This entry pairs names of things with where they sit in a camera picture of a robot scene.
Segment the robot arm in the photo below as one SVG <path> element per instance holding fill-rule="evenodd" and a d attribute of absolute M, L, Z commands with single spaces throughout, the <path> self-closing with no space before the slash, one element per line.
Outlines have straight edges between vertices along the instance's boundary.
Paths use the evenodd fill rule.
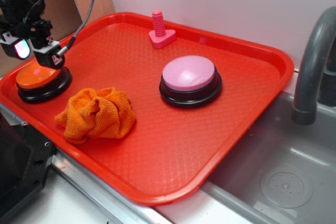
<path fill-rule="evenodd" d="M 24 60 L 30 54 L 30 40 L 37 62 L 41 66 L 60 69 L 65 62 L 59 42 L 54 41 L 50 20 L 41 15 L 44 0 L 0 0 L 0 44 L 10 57 Z"/>

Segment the plastic tray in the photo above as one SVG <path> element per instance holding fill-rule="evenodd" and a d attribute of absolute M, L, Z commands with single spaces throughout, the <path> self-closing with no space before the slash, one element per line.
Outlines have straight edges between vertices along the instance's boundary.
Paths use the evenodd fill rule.
<path fill-rule="evenodd" d="M 150 17 L 117 13 L 101 18 L 84 28 L 66 53 L 73 76 L 66 92 L 41 104 L 23 102 L 15 86 L 21 66 L 0 81 L 0 102 L 133 201 L 158 205 L 188 195 L 283 89 L 294 67 L 285 53 L 274 48 L 165 25 L 176 30 L 177 40 L 157 50 L 149 39 Z M 185 55 L 207 57 L 223 78 L 220 96 L 201 108 L 174 108 L 160 97 L 164 66 Z M 116 87 L 127 93 L 137 121 L 124 139 L 89 139 L 80 146 L 64 139 L 64 128 L 54 116 L 71 96 L 88 87 Z"/>

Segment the pink toy block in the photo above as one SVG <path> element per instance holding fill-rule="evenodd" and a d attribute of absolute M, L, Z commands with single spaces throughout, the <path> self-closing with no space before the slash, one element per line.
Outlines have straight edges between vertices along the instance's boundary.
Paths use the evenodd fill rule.
<path fill-rule="evenodd" d="M 149 37 L 155 49 L 161 49 L 176 39 L 175 30 L 166 30 L 161 10 L 152 13 L 154 30 L 149 32 Z"/>

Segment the black button base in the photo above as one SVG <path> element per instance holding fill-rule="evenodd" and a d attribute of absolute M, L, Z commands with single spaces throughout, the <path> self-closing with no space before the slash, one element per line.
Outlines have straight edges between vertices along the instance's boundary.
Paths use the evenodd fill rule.
<path fill-rule="evenodd" d="M 171 106 L 183 109 L 198 108 L 214 101 L 222 90 L 222 78 L 215 68 L 214 79 L 205 87 L 194 91 L 176 91 L 169 88 L 163 77 L 159 90 L 162 99 Z"/>
<path fill-rule="evenodd" d="M 58 76 L 48 84 L 35 89 L 23 89 L 16 84 L 17 93 L 22 100 L 28 103 L 48 101 L 63 93 L 71 84 L 72 77 L 69 69 L 62 67 Z"/>

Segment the orange towel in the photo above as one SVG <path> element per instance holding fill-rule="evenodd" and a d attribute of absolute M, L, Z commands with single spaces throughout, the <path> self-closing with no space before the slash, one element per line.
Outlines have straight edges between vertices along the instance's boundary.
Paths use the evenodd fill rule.
<path fill-rule="evenodd" d="M 83 144 L 86 137 L 124 137 L 135 123 L 135 113 L 123 91 L 83 89 L 69 99 L 55 121 L 65 127 L 67 141 Z"/>

